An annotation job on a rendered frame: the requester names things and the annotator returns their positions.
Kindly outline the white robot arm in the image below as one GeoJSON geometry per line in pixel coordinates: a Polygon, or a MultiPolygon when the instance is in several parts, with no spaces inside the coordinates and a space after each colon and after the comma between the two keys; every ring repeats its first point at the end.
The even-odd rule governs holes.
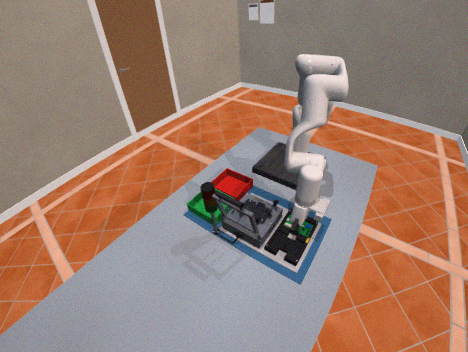
{"type": "Polygon", "coordinates": [[[314,220],[321,222],[330,203],[317,198],[326,161],[321,154],[308,153],[311,130],[328,123],[334,101],[346,99],[348,76],[344,60],[336,56],[301,54],[295,66],[300,77],[299,105],[292,111],[294,130],[286,142],[284,166],[287,172],[299,174],[295,201],[316,211],[314,220]]]}

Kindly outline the red bin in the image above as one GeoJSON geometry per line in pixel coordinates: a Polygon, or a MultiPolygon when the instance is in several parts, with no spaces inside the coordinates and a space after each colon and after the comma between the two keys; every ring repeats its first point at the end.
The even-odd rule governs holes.
{"type": "Polygon", "coordinates": [[[253,186],[253,179],[227,168],[211,183],[215,189],[239,201],[253,186]]]}

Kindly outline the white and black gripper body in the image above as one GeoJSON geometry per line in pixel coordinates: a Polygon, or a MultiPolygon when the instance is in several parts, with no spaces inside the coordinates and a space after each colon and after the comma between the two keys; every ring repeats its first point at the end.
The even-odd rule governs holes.
{"type": "Polygon", "coordinates": [[[308,207],[301,206],[295,201],[295,205],[291,214],[290,222],[293,223],[295,219],[297,218],[299,219],[298,221],[299,227],[302,226],[309,211],[310,209],[308,207]]]}

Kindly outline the green circuit board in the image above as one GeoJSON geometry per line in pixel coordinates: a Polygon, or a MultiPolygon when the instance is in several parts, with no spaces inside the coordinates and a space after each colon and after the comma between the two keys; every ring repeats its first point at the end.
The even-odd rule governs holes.
{"type": "MultiPolygon", "coordinates": [[[[290,216],[291,216],[291,215],[289,215],[289,217],[287,218],[287,220],[285,221],[285,223],[283,224],[283,226],[288,227],[288,228],[291,229],[291,226],[292,226],[293,223],[291,224],[291,223],[289,222],[290,216]]],[[[299,233],[300,233],[300,234],[303,234],[303,235],[306,236],[306,237],[308,237],[313,226],[314,226],[314,225],[312,225],[312,224],[310,224],[310,223],[304,221],[303,224],[302,224],[302,226],[299,227],[299,233]]]]}

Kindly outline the green bin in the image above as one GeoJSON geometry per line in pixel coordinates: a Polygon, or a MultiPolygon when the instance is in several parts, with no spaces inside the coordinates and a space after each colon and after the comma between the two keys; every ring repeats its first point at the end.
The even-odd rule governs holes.
{"type": "MultiPolygon", "coordinates": [[[[199,216],[200,218],[213,225],[211,214],[205,211],[201,192],[199,192],[193,199],[191,199],[187,203],[187,207],[190,212],[194,213],[195,215],[199,216]]],[[[219,208],[215,212],[215,218],[217,224],[222,220],[219,208]]]]}

